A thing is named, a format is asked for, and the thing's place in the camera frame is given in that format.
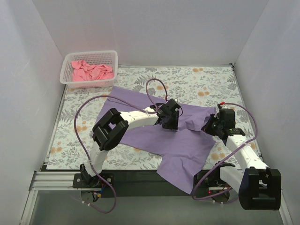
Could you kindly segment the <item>purple t shirt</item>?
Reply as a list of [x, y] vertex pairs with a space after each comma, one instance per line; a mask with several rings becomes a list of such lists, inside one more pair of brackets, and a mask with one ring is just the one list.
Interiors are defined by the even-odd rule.
[[163, 129], [161, 125], [138, 127], [127, 131], [121, 143], [162, 157], [157, 173], [166, 181], [190, 194], [194, 176], [200, 172], [215, 145], [211, 135], [201, 129], [214, 107], [182, 104], [183, 115], [178, 130]]

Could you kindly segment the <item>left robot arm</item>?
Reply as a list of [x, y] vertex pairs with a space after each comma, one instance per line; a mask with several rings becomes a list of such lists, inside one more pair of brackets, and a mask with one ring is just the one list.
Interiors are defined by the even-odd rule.
[[161, 125], [164, 129], [177, 130], [181, 106], [170, 99], [141, 111], [119, 112], [116, 108], [108, 110], [92, 129], [94, 141], [88, 163], [80, 165], [82, 181], [88, 187], [100, 186], [100, 173], [108, 151], [115, 148], [126, 131], [147, 125]]

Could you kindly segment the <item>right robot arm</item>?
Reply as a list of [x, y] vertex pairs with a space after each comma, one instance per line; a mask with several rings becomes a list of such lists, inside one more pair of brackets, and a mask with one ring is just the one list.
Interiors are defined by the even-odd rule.
[[217, 186], [228, 184], [238, 193], [245, 210], [278, 210], [281, 206], [281, 173], [267, 166], [253, 151], [242, 129], [236, 127], [233, 109], [220, 109], [211, 114], [202, 131], [217, 136], [237, 159], [242, 171], [224, 160], [218, 162], [206, 176], [212, 174]]

